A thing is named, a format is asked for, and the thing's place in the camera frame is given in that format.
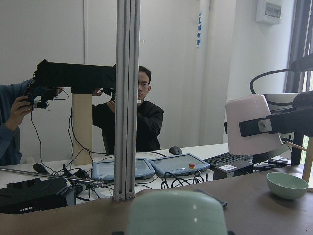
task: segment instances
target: man wearing glasses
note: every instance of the man wearing glasses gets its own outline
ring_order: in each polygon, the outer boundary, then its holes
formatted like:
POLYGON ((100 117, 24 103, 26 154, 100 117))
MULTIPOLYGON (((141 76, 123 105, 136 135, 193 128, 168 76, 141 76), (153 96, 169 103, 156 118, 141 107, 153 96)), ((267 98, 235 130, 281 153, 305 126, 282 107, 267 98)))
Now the man wearing glasses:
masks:
MULTIPOLYGON (((161 132, 164 111, 157 105, 144 100, 151 86, 151 72, 139 66, 138 73, 138 113, 136 151, 160 150, 157 136, 161 132)), ((92 106, 93 125, 102 129, 106 153, 114 154, 115 146, 115 102, 92 106)))

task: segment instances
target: black hair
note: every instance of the black hair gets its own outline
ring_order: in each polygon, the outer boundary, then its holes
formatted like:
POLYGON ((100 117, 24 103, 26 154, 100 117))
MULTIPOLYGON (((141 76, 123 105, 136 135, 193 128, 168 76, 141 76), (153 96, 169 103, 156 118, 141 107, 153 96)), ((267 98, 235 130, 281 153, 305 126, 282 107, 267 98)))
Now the black hair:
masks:
POLYGON ((148 70, 146 67, 144 66, 140 66, 139 65, 139 72, 144 72, 145 74, 147 74, 148 78, 149 78, 149 82, 151 82, 151 71, 148 70))

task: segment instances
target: black cloth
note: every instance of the black cloth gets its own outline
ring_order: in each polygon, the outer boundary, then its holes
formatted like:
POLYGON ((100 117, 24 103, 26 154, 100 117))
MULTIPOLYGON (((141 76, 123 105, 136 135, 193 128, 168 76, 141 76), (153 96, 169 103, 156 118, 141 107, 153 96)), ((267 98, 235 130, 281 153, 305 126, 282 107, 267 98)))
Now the black cloth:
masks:
MULTIPOLYGON (((136 151, 160 150, 157 136, 161 132, 164 111, 157 105, 143 101, 137 113, 136 151)), ((108 143, 108 153, 114 154, 115 113, 106 103, 92 106, 93 125, 103 130, 108 143)))

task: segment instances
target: black mouse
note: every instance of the black mouse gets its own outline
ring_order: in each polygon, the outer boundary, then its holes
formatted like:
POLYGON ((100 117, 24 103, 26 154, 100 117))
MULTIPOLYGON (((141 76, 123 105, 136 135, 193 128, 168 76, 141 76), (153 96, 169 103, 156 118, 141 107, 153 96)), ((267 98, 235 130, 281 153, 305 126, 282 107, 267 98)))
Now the black mouse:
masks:
POLYGON ((170 147, 168 151, 174 155, 182 154, 182 150, 177 146, 170 147))

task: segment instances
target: black jacket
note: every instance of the black jacket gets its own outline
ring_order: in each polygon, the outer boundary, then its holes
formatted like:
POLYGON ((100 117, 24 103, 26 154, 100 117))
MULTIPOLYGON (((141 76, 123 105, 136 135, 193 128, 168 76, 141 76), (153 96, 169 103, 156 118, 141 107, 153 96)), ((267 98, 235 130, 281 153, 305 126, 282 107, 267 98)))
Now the black jacket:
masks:
MULTIPOLYGON (((136 151, 160 150, 157 136, 161 132, 164 111, 149 101, 138 107, 136 151)), ((92 106, 93 125, 100 127, 107 139, 108 153, 114 154, 115 113, 106 103, 92 106)))

